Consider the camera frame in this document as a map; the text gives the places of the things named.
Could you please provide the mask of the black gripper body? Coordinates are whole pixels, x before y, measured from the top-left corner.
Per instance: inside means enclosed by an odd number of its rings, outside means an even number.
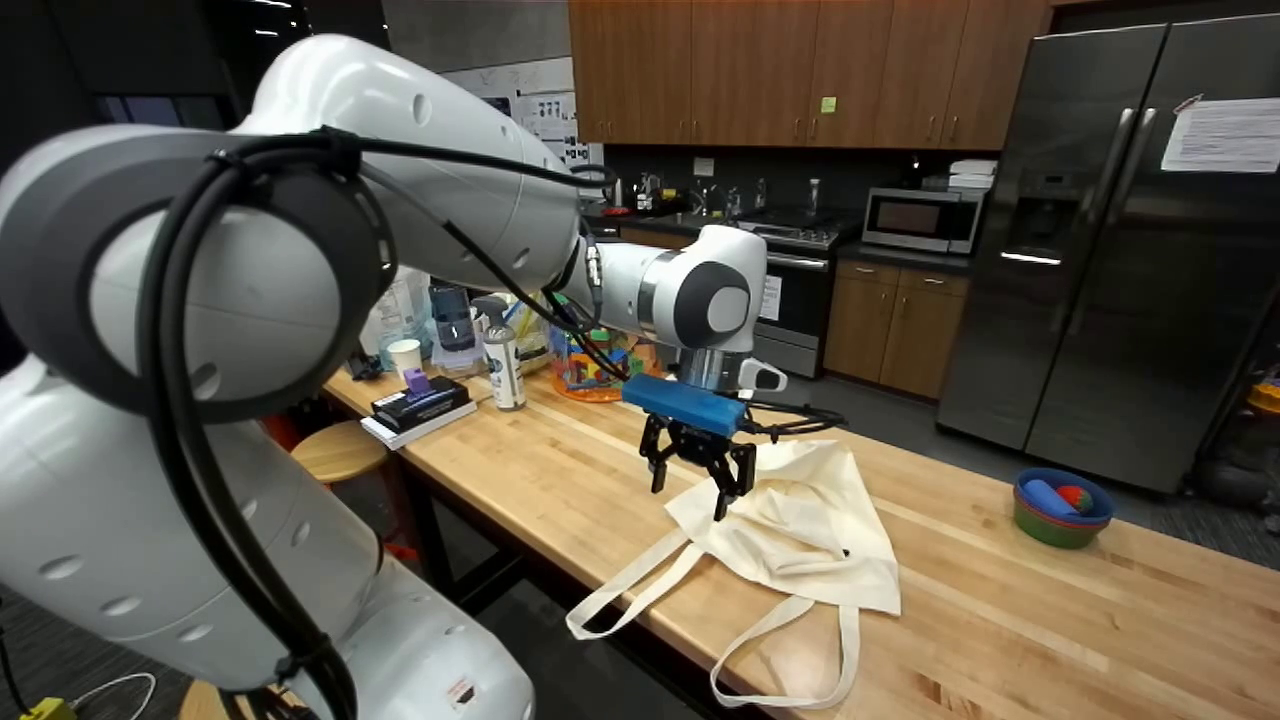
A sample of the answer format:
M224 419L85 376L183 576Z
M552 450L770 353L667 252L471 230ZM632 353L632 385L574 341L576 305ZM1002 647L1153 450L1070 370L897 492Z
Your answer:
M755 484L755 450L734 446L730 436L713 436L678 419L644 419L641 432L644 459L690 459L702 463L718 488L747 492Z

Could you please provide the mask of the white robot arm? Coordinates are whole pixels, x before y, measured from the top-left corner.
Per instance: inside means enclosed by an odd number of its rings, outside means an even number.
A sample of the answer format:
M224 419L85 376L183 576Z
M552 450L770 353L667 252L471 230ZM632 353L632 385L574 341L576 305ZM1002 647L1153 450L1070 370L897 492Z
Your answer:
M355 36L289 44L234 129L93 125L5 176L0 580L308 720L534 720L519 660L322 488L269 416L420 268L667 347L754 341L765 245L594 242L585 176Z

